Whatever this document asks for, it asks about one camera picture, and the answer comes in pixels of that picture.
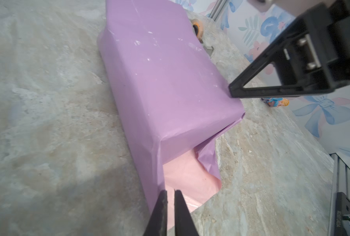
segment black plastic bracket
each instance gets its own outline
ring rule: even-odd
[[[269,64],[275,67],[281,86],[244,88]],[[330,93],[347,85],[350,0],[338,0],[330,8],[320,3],[298,16],[229,85],[229,90],[232,97],[239,98],[298,97]]]
[[[144,236],[167,235],[167,191],[159,193],[154,210],[150,216]],[[188,211],[186,201],[180,190],[175,191],[175,235],[176,236],[199,236],[193,224],[191,214]]]
[[[348,236],[350,235],[350,200],[343,192],[338,192],[335,204],[333,236]]]

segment stone countertop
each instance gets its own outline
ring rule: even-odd
[[[96,45],[104,12],[104,0],[0,0],[0,235],[144,232],[149,212]],[[232,81],[248,62],[200,19]],[[244,120],[216,144],[223,187],[192,214],[200,235],[326,235],[332,159],[287,108],[242,101]]]
[[[232,82],[249,62],[210,18],[203,41]],[[249,87],[263,87],[257,77]],[[193,214],[201,235],[327,235],[333,159],[286,107],[242,99],[242,122],[216,142],[222,189]]]

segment blue bow pattern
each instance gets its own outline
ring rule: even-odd
[[[242,2],[243,0],[230,0],[229,7],[231,12],[235,12]],[[229,11],[229,7],[226,7],[225,11],[222,13],[221,30],[224,28],[229,28],[229,16],[227,13]]]
[[[330,125],[337,125],[345,121],[350,120],[350,109],[345,106],[335,105],[333,101],[323,96],[305,96],[306,100],[313,102],[300,109],[293,111],[296,116],[306,116],[314,111],[318,106],[320,110],[311,115],[308,122],[305,124],[306,129],[310,131],[315,137],[319,138],[319,119],[322,113],[324,114],[326,121]]]
[[[192,4],[195,4],[196,0],[175,0],[175,3],[180,4],[183,8],[187,9],[188,11],[193,11]]]

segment metal screw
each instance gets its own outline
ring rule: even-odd
[[[316,64],[315,62],[309,62],[309,63],[306,65],[306,70],[311,71],[311,70],[313,70],[315,67],[317,67],[317,64]]]
[[[300,47],[305,45],[306,43],[307,43],[307,40],[305,38],[301,38],[297,41],[297,45]]]

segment green leaf pattern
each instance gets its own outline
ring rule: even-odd
[[[244,43],[246,45],[252,46],[254,41],[258,38],[260,35],[260,26],[262,25],[262,20],[259,18],[259,16],[256,14],[253,18],[250,16],[248,19],[246,18],[245,21],[246,27],[238,27],[240,31],[246,31],[243,38]]]

